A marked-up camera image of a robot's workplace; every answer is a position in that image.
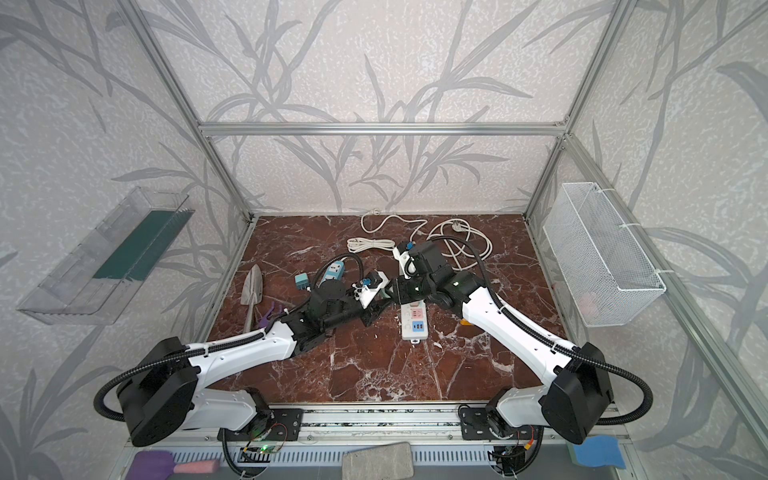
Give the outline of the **blue power strip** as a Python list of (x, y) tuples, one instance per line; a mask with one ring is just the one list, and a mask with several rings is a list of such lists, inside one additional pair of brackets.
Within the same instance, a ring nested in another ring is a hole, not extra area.
[(345, 272), (344, 261), (335, 260), (326, 267), (318, 284), (322, 284), (327, 280), (341, 280), (344, 275), (344, 272)]

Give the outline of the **teal cube charger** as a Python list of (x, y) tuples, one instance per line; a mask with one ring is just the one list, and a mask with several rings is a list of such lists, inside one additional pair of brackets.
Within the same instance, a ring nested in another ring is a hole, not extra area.
[(294, 277), (294, 283), (297, 289), (307, 290), (311, 287), (310, 278), (307, 273), (300, 273)]

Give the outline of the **white multicolour power strip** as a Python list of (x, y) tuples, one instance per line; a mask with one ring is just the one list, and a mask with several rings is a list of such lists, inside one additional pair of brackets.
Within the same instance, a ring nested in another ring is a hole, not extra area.
[(400, 306), (401, 336), (418, 344), (428, 338), (427, 308), (423, 300)]

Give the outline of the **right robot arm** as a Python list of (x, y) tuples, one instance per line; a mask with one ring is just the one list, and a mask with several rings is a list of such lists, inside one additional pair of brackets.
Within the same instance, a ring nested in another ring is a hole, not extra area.
[[(458, 271), (436, 241), (401, 242), (393, 256), (402, 270), (391, 288), (395, 300), (401, 304), (423, 300), (453, 312), (505, 346), (540, 380), (538, 387), (510, 388), (488, 403), (489, 414), (504, 426), (548, 427), (581, 444), (595, 426), (624, 425), (651, 410), (654, 395), (646, 381), (606, 362), (595, 345), (578, 347), (502, 300), (484, 262), (477, 263), (477, 273)], [(604, 413), (614, 401), (614, 376), (634, 384), (642, 399), (634, 410), (607, 417)]]

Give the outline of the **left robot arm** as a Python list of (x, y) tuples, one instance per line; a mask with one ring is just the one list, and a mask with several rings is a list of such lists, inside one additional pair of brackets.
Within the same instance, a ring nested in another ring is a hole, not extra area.
[(391, 303), (383, 294), (388, 285), (388, 278), (377, 271), (352, 286), (326, 280), (304, 304), (265, 328), (204, 343), (164, 339), (139, 365), (97, 391), (94, 410), (124, 423), (137, 447), (153, 445), (178, 430), (242, 432), (269, 418), (267, 404), (256, 392), (218, 391), (213, 384), (310, 352), (351, 321), (371, 325)]

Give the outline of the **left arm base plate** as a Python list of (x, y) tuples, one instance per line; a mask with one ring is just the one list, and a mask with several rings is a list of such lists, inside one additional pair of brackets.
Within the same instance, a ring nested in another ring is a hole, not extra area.
[(294, 442), (299, 438), (304, 410), (279, 408), (268, 417), (260, 416), (239, 432), (229, 432), (227, 438), (241, 442)]

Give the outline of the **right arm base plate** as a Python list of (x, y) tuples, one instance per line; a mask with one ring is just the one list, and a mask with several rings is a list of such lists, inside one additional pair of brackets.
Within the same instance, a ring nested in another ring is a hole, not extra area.
[(499, 415), (489, 415), (484, 407), (460, 404), (457, 415), (463, 440), (529, 441), (534, 435), (532, 426), (511, 427)]

